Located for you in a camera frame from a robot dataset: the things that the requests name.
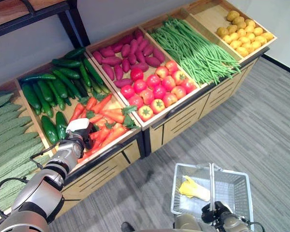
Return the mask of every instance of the baseboard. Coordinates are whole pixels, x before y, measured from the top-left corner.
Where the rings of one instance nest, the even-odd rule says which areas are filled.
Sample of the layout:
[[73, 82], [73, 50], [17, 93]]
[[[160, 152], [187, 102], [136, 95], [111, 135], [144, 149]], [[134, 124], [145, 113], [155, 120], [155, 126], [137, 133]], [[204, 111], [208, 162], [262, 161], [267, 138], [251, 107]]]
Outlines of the baseboard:
[[273, 64], [277, 65], [278, 67], [280, 67], [280, 68], [282, 68], [282, 69], [284, 69], [284, 70], [290, 72], [290, 68], [289, 68], [288, 66], [284, 65], [283, 63], [280, 63], [279, 61], [277, 61], [277, 60], [275, 60], [275, 59], [269, 57], [269, 56], [266, 55], [266, 54], [263, 54], [262, 57], [263, 57], [264, 59], [267, 59], [268, 61], [272, 62]]

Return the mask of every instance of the black shoe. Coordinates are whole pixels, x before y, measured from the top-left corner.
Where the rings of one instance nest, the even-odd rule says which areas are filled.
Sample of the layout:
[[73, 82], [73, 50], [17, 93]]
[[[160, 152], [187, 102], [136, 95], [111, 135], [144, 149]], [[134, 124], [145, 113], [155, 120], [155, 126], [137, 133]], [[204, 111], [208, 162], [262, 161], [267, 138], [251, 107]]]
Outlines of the black shoe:
[[135, 229], [130, 225], [130, 223], [125, 221], [121, 224], [121, 231], [122, 232], [133, 232], [133, 231], [135, 231]]

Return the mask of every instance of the tomato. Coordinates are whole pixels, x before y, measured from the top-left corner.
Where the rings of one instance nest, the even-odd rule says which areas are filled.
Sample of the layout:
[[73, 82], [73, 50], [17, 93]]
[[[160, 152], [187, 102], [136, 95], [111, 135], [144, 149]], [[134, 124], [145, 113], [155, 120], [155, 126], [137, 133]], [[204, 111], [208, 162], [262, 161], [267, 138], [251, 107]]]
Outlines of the tomato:
[[169, 107], [170, 105], [177, 102], [177, 97], [173, 93], [166, 93], [162, 100], [164, 102], [165, 107]]
[[165, 105], [161, 99], [155, 99], [151, 102], [150, 108], [153, 110], [154, 114], [159, 114], [165, 109]]
[[124, 86], [121, 88], [120, 92], [126, 99], [129, 99], [134, 95], [134, 89], [131, 85]]
[[169, 70], [164, 66], [160, 66], [160, 67], [157, 67], [155, 74], [158, 75], [161, 79], [163, 79], [167, 75], [169, 75]]
[[134, 88], [134, 92], [136, 92], [136, 93], [140, 93], [140, 92], [142, 92], [144, 89], [147, 89], [147, 84], [146, 84], [146, 82], [143, 81], [143, 80], [136, 80], [136, 81], [134, 82], [133, 88]]
[[149, 105], [155, 99], [153, 92], [149, 89], [143, 90], [140, 96], [143, 98], [145, 105]]
[[144, 122], [146, 122], [147, 120], [151, 119], [154, 116], [154, 112], [147, 105], [142, 106], [138, 110], [137, 114], [140, 116], [141, 120], [143, 120]]
[[163, 86], [156, 86], [153, 90], [155, 99], [162, 99], [166, 93], [166, 89]]
[[132, 81], [143, 80], [144, 73], [139, 68], [132, 69], [131, 72], [130, 72], [130, 78], [131, 78]]
[[186, 96], [186, 90], [182, 86], [175, 86], [171, 93], [175, 94], [178, 100]]
[[169, 75], [178, 70], [177, 64], [174, 60], [166, 62], [165, 67], [169, 70]]
[[184, 80], [184, 82], [181, 84], [181, 86], [185, 88], [187, 94], [189, 94], [190, 92], [192, 92], [193, 90], [195, 90], [197, 88], [195, 86], [194, 81], [191, 79], [188, 79], [188, 78], [186, 80]]
[[162, 80], [162, 86], [166, 91], [171, 91], [176, 86], [175, 80], [171, 76], [167, 76]]
[[178, 70], [172, 74], [172, 78], [175, 80], [175, 84], [180, 86], [186, 79], [186, 76], [182, 71]]
[[154, 88], [155, 86], [160, 85], [161, 80], [156, 74], [152, 74], [147, 78], [146, 83], [149, 88]]
[[139, 95], [134, 95], [129, 99], [129, 104], [130, 105], [136, 105], [137, 108], [139, 109], [140, 107], [143, 106], [143, 99]]

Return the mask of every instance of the gray carpet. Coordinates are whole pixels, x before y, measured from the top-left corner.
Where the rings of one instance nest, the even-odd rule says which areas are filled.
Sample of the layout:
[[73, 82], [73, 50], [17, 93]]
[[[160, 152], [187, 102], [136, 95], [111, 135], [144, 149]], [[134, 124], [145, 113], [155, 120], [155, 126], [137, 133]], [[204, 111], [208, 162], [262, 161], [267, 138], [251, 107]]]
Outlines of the gray carpet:
[[119, 232], [125, 220], [171, 228], [177, 162], [247, 173], [255, 221], [290, 232], [290, 74], [261, 58], [233, 97], [56, 219], [52, 231]]

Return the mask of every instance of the white wall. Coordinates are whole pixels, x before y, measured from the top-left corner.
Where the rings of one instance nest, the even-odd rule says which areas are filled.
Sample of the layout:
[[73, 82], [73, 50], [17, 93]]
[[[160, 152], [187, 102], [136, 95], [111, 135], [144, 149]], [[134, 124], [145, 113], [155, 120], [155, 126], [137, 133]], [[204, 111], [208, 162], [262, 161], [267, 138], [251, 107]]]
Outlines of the white wall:
[[[79, 0], [78, 7], [93, 43], [189, 2], [192, 0]], [[290, 66], [290, 0], [231, 2], [278, 37], [268, 55]], [[0, 84], [72, 48], [56, 15], [3, 35]]]

